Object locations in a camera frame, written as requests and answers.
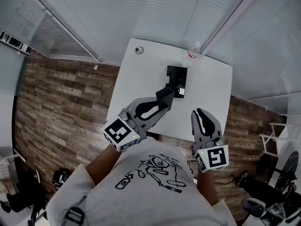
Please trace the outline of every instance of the wood paneling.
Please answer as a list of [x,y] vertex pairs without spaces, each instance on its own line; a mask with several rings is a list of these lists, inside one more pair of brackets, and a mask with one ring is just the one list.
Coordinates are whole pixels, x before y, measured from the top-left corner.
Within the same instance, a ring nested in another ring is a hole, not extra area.
[[[116,66],[99,65],[94,70],[92,63],[48,59],[36,52],[30,56],[17,101],[16,147],[27,159],[26,166],[39,170],[45,190],[54,192],[55,170],[72,171],[80,163],[88,164],[108,145],[101,130],[118,72]],[[272,121],[282,122],[283,117],[231,97],[224,133],[230,165],[214,173],[215,181],[228,183],[231,174],[238,176],[243,170],[255,175],[262,152],[259,134],[270,134]],[[166,136],[159,140],[173,144],[187,160],[194,160],[191,142]],[[196,175],[194,161],[190,167]],[[240,201],[246,192],[234,183],[216,186],[234,219],[242,220],[246,213]]]

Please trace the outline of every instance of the plastic bottle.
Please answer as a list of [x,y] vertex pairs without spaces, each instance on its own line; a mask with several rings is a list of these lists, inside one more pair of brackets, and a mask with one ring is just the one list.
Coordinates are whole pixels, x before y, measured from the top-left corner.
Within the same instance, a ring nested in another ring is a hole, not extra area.
[[187,50],[184,60],[185,62],[190,65],[198,56],[199,52],[201,49],[201,44],[200,42],[196,42],[195,46],[190,46],[189,49]]

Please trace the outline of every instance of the person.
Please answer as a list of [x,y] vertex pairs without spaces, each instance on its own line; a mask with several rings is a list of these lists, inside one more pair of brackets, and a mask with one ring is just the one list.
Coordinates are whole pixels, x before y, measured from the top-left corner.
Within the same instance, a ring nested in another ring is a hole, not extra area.
[[79,165],[48,203],[50,225],[64,225],[71,207],[89,226],[236,225],[212,172],[199,172],[196,186],[180,150],[151,137],[125,152],[109,145]]
[[46,208],[45,197],[40,190],[40,175],[39,172],[27,171],[22,175],[25,182],[17,183],[19,192],[10,194],[0,194],[0,205],[2,209],[10,213],[16,213],[33,205],[31,223],[34,224],[37,214],[42,208]]

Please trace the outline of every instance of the chair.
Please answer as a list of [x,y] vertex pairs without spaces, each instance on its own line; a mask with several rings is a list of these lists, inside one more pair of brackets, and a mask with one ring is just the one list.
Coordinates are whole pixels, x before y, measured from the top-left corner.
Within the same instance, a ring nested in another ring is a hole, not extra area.
[[[298,127],[301,127],[301,124],[283,124],[283,123],[269,123],[272,127],[272,134],[271,135],[264,135],[260,134],[259,136],[262,138],[263,143],[263,153],[269,154],[271,156],[279,157],[279,154],[282,152],[282,150],[285,148],[285,146],[288,144],[288,142],[299,142],[300,139],[300,130],[298,130]],[[284,129],[280,133],[280,135],[277,137],[275,134],[274,126],[283,126]],[[276,150],[277,154],[271,153],[267,151],[266,144],[268,141],[272,139],[276,142]]]

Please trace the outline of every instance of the marker cube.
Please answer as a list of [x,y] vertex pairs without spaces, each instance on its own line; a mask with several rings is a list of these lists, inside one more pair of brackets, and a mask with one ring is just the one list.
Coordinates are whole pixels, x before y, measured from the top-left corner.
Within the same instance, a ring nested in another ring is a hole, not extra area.
[[140,136],[118,115],[105,124],[103,133],[118,152],[137,144],[140,139]]
[[228,145],[199,149],[194,157],[201,172],[222,169],[229,165]]

